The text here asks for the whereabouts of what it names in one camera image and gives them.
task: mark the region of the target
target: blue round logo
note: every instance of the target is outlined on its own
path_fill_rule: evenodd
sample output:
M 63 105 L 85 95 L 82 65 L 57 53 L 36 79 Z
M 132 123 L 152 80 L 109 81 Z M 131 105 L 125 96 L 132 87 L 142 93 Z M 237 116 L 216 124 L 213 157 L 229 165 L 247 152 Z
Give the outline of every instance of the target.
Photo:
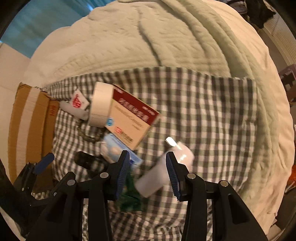
M 113 125 L 114 125 L 114 120 L 113 120 L 112 118 L 108 118 L 108 119 L 107 119 L 107 122 L 106 122 L 106 125 L 107 125 L 108 127 L 113 126 Z

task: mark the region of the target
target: white wall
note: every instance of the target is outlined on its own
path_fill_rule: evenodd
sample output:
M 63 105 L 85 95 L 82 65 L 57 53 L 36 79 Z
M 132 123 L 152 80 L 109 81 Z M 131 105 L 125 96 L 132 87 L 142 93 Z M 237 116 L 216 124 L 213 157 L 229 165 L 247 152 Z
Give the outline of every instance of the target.
M 8 172 L 7 140 L 15 93 L 30 59 L 6 44 L 0 46 L 0 158 Z

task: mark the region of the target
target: blue packet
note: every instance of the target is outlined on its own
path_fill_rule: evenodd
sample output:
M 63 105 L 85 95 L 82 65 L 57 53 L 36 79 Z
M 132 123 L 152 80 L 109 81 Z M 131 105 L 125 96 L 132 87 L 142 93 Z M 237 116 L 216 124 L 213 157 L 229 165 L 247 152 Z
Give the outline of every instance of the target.
M 112 133 L 106 135 L 101 143 L 101 155 L 110 163 L 117 162 L 123 150 L 130 153 L 131 170 L 142 164 L 143 160 Z

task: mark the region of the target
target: brown cardboard box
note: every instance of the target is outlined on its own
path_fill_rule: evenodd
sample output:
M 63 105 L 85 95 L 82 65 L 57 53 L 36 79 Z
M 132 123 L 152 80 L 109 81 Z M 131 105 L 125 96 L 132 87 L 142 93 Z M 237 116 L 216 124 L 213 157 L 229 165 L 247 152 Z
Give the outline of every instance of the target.
M 13 183 L 26 163 L 39 162 L 52 151 L 59 103 L 46 92 L 20 83 L 12 109 L 9 136 L 9 174 Z M 53 188 L 51 166 L 38 175 L 33 192 Z

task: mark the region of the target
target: white bottle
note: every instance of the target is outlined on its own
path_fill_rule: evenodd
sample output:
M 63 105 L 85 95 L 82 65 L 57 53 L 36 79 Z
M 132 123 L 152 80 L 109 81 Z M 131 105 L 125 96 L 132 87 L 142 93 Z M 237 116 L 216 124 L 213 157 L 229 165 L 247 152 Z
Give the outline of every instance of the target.
M 178 142 L 176 146 L 172 147 L 169 151 L 174 152 L 178 163 L 184 164 L 187 169 L 191 169 L 194 155 L 187 146 Z M 167 152 L 160 157 L 158 163 L 153 168 L 136 181 L 135 188 L 143 197 L 150 197 L 164 185 L 170 183 L 165 163 L 166 154 Z

